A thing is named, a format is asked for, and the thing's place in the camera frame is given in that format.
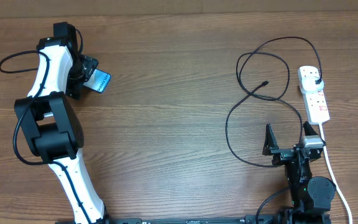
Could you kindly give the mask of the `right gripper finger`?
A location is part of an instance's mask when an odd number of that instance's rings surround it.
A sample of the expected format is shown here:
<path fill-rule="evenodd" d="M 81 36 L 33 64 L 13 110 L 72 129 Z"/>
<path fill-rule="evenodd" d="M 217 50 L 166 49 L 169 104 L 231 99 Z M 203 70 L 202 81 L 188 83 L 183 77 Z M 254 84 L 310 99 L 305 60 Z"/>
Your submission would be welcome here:
<path fill-rule="evenodd" d="M 318 135 L 308 121 L 303 123 L 303 129 L 305 131 L 305 136 Z"/>
<path fill-rule="evenodd" d="M 279 150 L 279 146 L 277 144 L 277 140 L 273 133 L 272 126 L 269 123 L 266 125 L 265 142 L 262 149 L 262 154 L 265 156 L 271 156 L 273 154 L 276 154 L 278 150 Z"/>

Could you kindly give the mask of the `black Samsung Galaxy smartphone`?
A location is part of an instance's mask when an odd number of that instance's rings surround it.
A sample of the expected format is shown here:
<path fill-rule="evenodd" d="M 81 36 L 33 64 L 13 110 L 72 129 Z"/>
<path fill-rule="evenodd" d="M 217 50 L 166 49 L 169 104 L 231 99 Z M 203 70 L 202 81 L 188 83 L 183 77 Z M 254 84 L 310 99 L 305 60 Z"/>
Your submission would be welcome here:
<path fill-rule="evenodd" d="M 93 91 L 96 91 L 98 93 L 103 93 L 106 87 L 108 86 L 110 80 L 111 80 L 110 74 L 95 69 L 93 74 L 91 75 L 91 78 L 87 82 L 84 82 L 83 85 Z"/>

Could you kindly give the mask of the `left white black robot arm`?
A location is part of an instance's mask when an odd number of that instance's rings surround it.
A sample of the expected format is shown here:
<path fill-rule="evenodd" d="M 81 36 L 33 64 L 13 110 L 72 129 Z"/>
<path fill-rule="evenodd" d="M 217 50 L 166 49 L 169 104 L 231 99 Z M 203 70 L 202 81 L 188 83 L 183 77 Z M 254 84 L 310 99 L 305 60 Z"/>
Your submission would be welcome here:
<path fill-rule="evenodd" d="M 48 165 L 59 179 L 74 213 L 74 223 L 108 223 L 104 202 L 96 193 L 83 158 L 85 137 L 69 103 L 83 87 L 102 93 L 111 80 L 98 61 L 82 53 L 80 31 L 67 22 L 53 25 L 53 36 L 40 39 L 37 76 L 27 97 L 16 100 L 17 133 L 22 131 L 38 165 Z"/>

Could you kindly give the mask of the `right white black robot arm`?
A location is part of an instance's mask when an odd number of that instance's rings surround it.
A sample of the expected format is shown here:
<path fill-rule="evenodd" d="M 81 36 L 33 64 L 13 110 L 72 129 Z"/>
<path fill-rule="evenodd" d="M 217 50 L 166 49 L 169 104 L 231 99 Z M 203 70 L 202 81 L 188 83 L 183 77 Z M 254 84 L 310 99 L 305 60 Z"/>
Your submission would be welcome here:
<path fill-rule="evenodd" d="M 274 215 L 256 217 L 257 223 L 330 223 L 327 214 L 336 192 L 336 184 L 327 178 L 313 176 L 310 162 L 321 157 L 326 142 L 311 127 L 303 124 L 305 135 L 291 149 L 280 149 L 272 126 L 266 125 L 262 154 L 272 156 L 273 166 L 284 166 L 291 196 L 291 207 L 283 207 Z"/>

